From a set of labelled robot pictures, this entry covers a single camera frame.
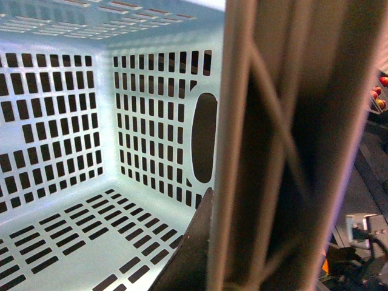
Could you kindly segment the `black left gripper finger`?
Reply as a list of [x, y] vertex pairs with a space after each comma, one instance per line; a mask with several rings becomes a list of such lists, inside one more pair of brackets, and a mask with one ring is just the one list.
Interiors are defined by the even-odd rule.
[[150, 290], [205, 290], [214, 190], [209, 187]]

